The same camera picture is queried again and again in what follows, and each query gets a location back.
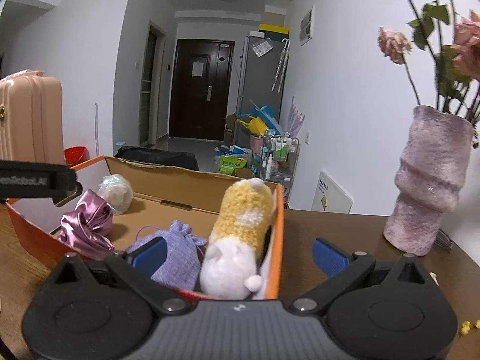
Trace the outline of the yellow box atop refrigerator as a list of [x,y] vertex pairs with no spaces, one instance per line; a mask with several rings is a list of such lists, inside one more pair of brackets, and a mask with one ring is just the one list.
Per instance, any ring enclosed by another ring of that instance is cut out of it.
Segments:
[[271,38],[274,41],[282,41],[284,38],[288,39],[290,32],[286,27],[263,23],[259,25],[259,31],[264,34],[265,38]]

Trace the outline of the yellow white plush toy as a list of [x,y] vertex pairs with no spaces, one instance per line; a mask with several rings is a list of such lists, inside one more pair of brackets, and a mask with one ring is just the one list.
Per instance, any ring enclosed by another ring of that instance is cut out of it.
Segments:
[[274,193],[259,178],[226,189],[199,273],[204,294],[244,300],[260,290],[259,263],[275,208]]

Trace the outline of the white wall panel box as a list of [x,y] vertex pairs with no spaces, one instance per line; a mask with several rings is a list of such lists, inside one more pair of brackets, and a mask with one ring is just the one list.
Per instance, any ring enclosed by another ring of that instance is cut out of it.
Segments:
[[314,20],[315,7],[312,6],[300,22],[299,42],[301,46],[312,40],[314,35]]

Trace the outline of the red plastic basin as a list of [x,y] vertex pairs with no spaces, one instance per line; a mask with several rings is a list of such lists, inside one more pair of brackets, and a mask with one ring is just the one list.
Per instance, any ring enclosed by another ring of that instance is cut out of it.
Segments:
[[73,146],[64,150],[65,162],[69,167],[89,160],[89,150],[85,146]]

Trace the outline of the red cardboard fruit box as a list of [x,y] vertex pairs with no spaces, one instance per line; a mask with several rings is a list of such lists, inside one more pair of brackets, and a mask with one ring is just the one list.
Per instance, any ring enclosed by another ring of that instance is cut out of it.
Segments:
[[[133,188],[127,212],[113,217],[107,237],[116,250],[125,250],[140,236],[166,230],[175,219],[190,225],[196,236],[207,238],[213,228],[224,192],[236,182],[231,175],[197,172],[175,166],[97,157],[75,166],[84,191],[96,191],[104,176],[120,174]],[[46,267],[54,268],[67,253],[83,259],[82,249],[59,241],[60,221],[76,208],[73,198],[57,206],[51,198],[7,200],[7,210],[22,247]]]

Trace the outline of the dark entrance door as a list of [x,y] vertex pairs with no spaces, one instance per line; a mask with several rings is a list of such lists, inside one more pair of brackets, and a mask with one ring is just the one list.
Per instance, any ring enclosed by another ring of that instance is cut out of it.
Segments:
[[171,138],[223,139],[233,52],[233,41],[177,41],[168,121]]

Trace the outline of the pink satin drawstring pouch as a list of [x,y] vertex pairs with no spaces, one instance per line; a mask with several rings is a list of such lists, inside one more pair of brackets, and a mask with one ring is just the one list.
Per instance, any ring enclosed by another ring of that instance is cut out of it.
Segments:
[[107,234],[112,229],[113,211],[107,202],[88,189],[73,211],[60,220],[58,240],[84,256],[102,260],[114,250]]

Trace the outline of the pink ribbed cosmetic case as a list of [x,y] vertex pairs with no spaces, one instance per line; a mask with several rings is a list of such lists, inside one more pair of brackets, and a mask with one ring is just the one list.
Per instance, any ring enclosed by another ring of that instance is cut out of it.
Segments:
[[64,165],[63,89],[24,70],[1,79],[1,159]]

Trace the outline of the grey refrigerator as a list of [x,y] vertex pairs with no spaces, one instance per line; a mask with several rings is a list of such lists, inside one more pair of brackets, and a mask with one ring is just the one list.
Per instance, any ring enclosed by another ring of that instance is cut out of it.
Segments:
[[235,115],[247,121],[242,115],[251,113],[258,107],[267,106],[276,121],[279,121],[282,103],[282,90],[272,91],[272,84],[281,58],[281,51],[288,36],[281,33],[264,34],[264,38],[248,35],[245,38],[242,54]]

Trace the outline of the pastel soft ball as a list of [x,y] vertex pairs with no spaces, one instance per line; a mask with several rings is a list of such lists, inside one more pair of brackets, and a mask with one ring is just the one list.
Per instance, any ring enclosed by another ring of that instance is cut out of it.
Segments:
[[122,215],[129,209],[134,192],[126,178],[120,174],[113,174],[103,177],[97,195],[106,201],[115,215]]

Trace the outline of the lavender burlap drawstring pouch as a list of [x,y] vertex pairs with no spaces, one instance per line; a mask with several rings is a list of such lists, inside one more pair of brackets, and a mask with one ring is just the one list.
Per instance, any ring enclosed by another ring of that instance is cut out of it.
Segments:
[[149,278],[170,288],[194,290],[201,267],[199,251],[207,244],[207,240],[195,236],[190,225],[176,219],[167,230],[151,225],[140,228],[141,231],[146,229],[152,229],[154,232],[138,236],[135,242],[126,249],[126,254],[133,252],[155,237],[162,237],[168,246],[167,259],[162,267]]

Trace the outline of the purple textured vase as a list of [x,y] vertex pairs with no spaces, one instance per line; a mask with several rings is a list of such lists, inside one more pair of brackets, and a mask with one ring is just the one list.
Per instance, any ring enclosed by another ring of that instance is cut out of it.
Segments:
[[394,184],[400,191],[383,236],[403,252],[431,251],[441,217],[456,208],[465,184],[474,129],[465,119],[416,106]]

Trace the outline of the metal utility cart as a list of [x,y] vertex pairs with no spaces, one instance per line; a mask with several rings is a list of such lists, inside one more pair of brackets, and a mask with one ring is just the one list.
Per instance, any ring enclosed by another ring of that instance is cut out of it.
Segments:
[[264,136],[251,137],[250,169],[254,176],[281,185],[283,203],[287,206],[295,179],[300,142],[298,138],[273,133],[273,130],[268,130]]

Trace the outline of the dried pink roses bouquet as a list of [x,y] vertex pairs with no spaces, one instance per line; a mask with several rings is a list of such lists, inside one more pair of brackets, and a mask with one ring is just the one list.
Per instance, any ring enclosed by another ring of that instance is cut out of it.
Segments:
[[433,107],[479,126],[479,13],[471,10],[460,16],[454,0],[432,0],[421,7],[413,0],[406,2],[413,14],[407,23],[411,34],[380,27],[380,52],[391,63],[404,67],[419,106],[422,101],[408,55],[415,48],[428,52],[433,61]]

